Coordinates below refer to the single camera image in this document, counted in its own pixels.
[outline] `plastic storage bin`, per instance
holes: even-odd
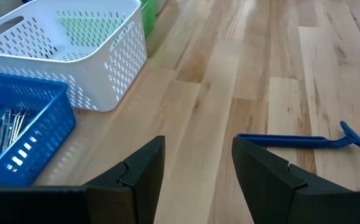
[[[109,111],[146,61],[142,26],[137,0],[31,1],[0,18],[0,73],[66,82],[73,106]]]
[[[36,115],[0,154],[0,184],[31,184],[75,127],[67,89],[65,83],[0,74],[0,110]]]
[[[156,0],[148,0],[141,7],[142,22],[144,23],[145,36],[152,31],[156,21]]]

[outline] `green container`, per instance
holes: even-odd
[[[141,7],[142,23],[144,23],[144,34],[148,36],[155,26],[156,21],[156,0],[144,0]]]

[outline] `wooden floor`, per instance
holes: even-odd
[[[237,133],[360,134],[360,0],[169,0],[119,107],[78,127],[37,184],[82,184],[156,135],[166,166],[155,222],[253,223],[231,159]],[[360,149],[270,149],[360,190]]]

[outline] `basket handle hole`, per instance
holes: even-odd
[[[24,20],[23,16],[17,16],[15,18],[12,18],[0,25],[0,34],[4,33],[5,31],[11,29],[18,23],[22,22]]]

